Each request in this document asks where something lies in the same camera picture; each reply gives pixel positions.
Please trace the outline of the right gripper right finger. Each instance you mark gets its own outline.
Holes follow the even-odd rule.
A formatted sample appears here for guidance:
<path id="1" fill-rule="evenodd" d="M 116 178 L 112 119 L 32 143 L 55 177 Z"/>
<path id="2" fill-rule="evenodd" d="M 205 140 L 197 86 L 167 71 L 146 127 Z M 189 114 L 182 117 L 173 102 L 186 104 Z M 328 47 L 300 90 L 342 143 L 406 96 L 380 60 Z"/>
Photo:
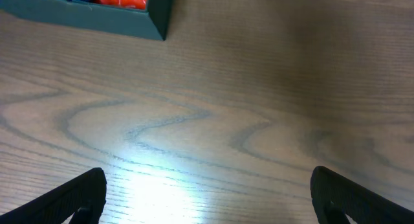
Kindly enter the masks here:
<path id="1" fill-rule="evenodd" d="M 313 170 L 310 193 L 320 224 L 413 223 L 412 211 L 324 166 Z"/>

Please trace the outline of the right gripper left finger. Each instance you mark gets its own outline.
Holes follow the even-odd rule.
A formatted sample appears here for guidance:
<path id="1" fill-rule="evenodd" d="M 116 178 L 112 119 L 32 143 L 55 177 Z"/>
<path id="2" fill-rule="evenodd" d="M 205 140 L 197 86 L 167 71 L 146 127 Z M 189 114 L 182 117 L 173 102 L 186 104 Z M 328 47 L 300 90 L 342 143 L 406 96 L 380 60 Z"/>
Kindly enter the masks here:
<path id="1" fill-rule="evenodd" d="M 93 168 L 42 196 L 1 215 L 1 224 L 98 224 L 106 200 L 107 181 Z"/>

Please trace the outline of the dark green box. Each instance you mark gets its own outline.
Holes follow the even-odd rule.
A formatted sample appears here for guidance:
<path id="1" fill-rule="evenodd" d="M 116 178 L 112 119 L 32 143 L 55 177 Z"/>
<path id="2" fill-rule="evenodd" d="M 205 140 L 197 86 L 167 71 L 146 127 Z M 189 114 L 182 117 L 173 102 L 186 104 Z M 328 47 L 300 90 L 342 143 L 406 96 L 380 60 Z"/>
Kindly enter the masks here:
<path id="1" fill-rule="evenodd" d="M 147 0 L 143 10 L 66 0 L 1 0 L 16 17 L 137 38 L 164 41 L 173 0 Z"/>

